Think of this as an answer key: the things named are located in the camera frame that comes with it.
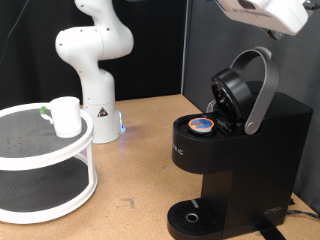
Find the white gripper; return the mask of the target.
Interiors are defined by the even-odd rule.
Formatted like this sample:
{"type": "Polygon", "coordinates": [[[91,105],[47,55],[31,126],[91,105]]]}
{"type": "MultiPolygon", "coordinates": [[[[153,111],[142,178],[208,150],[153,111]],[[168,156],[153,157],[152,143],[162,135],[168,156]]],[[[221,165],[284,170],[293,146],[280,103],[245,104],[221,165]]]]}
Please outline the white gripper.
{"type": "Polygon", "coordinates": [[[215,0],[230,19],[260,27],[270,38],[296,35],[307,23],[305,0],[215,0]]]}

